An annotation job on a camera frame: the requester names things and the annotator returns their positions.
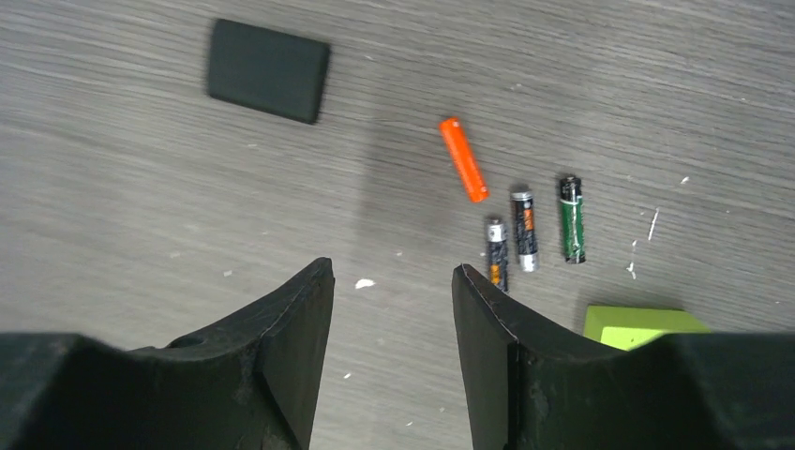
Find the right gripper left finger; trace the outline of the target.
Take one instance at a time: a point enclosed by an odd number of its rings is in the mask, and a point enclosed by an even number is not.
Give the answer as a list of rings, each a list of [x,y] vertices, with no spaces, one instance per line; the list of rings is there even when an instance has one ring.
[[[163,348],[1,336],[5,449],[306,449],[332,318],[320,258]]]

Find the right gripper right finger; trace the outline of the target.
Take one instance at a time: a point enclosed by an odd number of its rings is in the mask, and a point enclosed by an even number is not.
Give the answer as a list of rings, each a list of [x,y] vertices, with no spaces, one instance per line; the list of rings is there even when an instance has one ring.
[[[452,278],[476,449],[790,449],[794,337],[669,334],[631,351],[576,334],[468,264]]]

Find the black battery cover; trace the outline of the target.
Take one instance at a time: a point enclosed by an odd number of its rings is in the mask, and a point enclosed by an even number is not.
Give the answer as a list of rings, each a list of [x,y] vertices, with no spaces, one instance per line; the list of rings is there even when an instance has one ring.
[[[317,122],[331,45],[269,28],[215,20],[206,93],[234,105],[304,124]]]

